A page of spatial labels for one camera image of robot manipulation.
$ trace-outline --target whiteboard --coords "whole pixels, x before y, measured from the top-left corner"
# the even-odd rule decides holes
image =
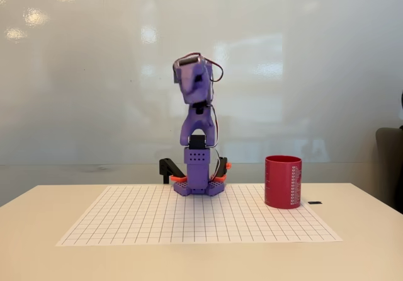
[[[403,0],[0,0],[0,164],[183,162],[172,62],[222,64],[219,151],[369,162],[402,119]]]

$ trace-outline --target white table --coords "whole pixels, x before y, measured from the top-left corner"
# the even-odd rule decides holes
[[[341,243],[56,247],[105,187],[37,186],[0,207],[0,280],[403,280],[403,215],[346,183],[302,185]]]

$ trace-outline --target red cylindrical container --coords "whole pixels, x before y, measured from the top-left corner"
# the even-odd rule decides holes
[[[302,160],[293,156],[266,157],[264,202],[277,209],[295,209],[301,202]]]

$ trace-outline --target purple 3d printed part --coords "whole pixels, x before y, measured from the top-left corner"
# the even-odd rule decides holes
[[[173,65],[174,82],[179,83],[183,100],[189,104],[183,122],[180,143],[185,146],[184,163],[187,181],[174,184],[182,196],[207,194],[214,196],[224,190],[224,183],[210,181],[210,148],[215,144],[215,127],[211,116],[212,63],[200,54],[187,55]],[[192,135],[196,129],[204,135]]]

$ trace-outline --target purple robot arm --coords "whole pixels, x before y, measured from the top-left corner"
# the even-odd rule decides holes
[[[217,145],[215,125],[211,116],[211,109],[214,111],[212,85],[216,82],[213,80],[213,64],[219,66],[200,53],[188,54],[173,64],[174,82],[179,84],[184,103],[189,105],[188,116],[183,122],[180,137],[181,145],[185,146],[184,163],[187,165],[187,176],[168,158],[160,160],[160,174],[164,176],[165,183],[168,176],[171,176],[176,182],[174,190],[182,196],[189,194],[213,196],[222,192],[226,172],[230,168],[227,158],[219,157],[215,173],[210,178],[210,149]],[[193,135],[196,129],[201,129],[204,135]]]
[[[174,63],[174,80],[179,83],[188,116],[181,130],[180,143],[189,145],[190,135],[200,129],[206,135],[207,146],[215,144],[215,127],[211,116],[212,64],[202,56],[179,59]]]

